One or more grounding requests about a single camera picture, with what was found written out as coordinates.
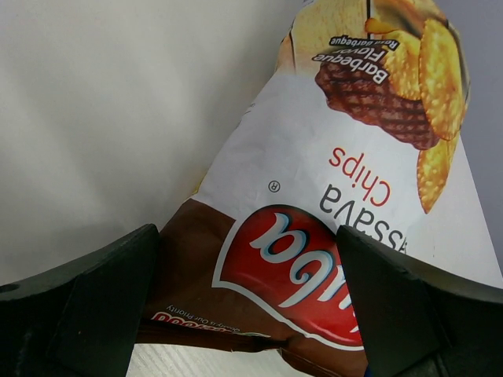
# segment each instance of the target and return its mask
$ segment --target registered trademark symbol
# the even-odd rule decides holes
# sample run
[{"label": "registered trademark symbol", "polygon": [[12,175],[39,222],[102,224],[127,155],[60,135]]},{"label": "registered trademark symbol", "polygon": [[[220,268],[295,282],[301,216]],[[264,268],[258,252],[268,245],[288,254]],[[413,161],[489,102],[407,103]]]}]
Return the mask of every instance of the registered trademark symbol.
[{"label": "registered trademark symbol", "polygon": [[278,181],[271,181],[269,183],[269,191],[271,192],[278,192],[280,191],[281,185],[280,182]]}]

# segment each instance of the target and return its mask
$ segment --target black plastic jaw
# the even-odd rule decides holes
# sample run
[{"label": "black plastic jaw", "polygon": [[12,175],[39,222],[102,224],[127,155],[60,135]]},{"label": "black plastic jaw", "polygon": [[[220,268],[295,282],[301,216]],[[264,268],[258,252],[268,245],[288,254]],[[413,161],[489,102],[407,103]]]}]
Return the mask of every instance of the black plastic jaw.
[{"label": "black plastic jaw", "polygon": [[373,377],[503,375],[503,290],[349,227],[337,247]]},{"label": "black plastic jaw", "polygon": [[146,225],[0,287],[0,375],[125,376],[158,248]]}]

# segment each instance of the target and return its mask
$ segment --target brand logo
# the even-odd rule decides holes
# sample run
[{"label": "brand logo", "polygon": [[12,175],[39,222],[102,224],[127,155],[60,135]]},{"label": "brand logo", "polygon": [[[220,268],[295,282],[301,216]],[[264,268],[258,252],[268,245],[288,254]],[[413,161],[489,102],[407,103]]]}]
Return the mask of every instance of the brand logo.
[{"label": "brand logo", "polygon": [[235,224],[212,285],[243,294],[306,337],[363,350],[336,237],[304,210],[268,206]]}]

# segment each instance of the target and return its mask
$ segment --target cassava chip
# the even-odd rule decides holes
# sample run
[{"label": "cassava chip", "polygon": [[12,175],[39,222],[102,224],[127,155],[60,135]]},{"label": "cassava chip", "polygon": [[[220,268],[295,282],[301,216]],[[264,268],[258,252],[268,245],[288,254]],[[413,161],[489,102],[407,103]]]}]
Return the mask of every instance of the cassava chip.
[{"label": "cassava chip", "polygon": [[461,128],[464,98],[456,42],[437,20],[424,24],[419,57],[419,87],[431,128],[444,140]]},{"label": "cassava chip", "polygon": [[408,100],[420,100],[420,39],[402,30],[387,33],[383,39],[400,42],[396,51],[389,51],[384,58],[384,67],[390,74],[390,81],[396,93]]},{"label": "cassava chip", "polygon": [[459,133],[453,140],[441,140],[435,147],[419,152],[417,189],[425,214],[430,212],[446,187],[458,139]]},{"label": "cassava chip", "polygon": [[305,6],[297,15],[291,32],[296,72],[316,74],[320,64],[311,59],[330,48],[332,37],[365,38],[366,20],[366,0],[317,0]]},{"label": "cassava chip", "polygon": [[446,18],[432,0],[373,0],[373,5],[376,18],[419,37],[424,22],[432,15],[440,20]]},{"label": "cassava chip", "polygon": [[387,34],[395,30],[397,30],[397,27],[375,18],[369,18],[365,22],[365,31],[370,34]]}]

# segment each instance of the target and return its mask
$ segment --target brown bag section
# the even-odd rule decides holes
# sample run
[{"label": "brown bag section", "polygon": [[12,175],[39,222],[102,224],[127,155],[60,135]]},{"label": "brown bag section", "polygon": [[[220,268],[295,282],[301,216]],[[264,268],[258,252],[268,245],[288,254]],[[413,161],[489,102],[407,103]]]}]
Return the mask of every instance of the brown bag section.
[{"label": "brown bag section", "polygon": [[[243,295],[211,287],[218,254],[232,225],[232,218],[192,199],[168,222],[161,232],[156,272],[137,342],[244,352],[279,349],[281,356],[302,372],[320,377],[362,377],[368,365],[363,351],[336,350],[307,339]],[[160,310],[173,317],[190,313],[193,322],[204,319],[238,329],[241,334],[259,333],[269,338],[151,320]]]}]

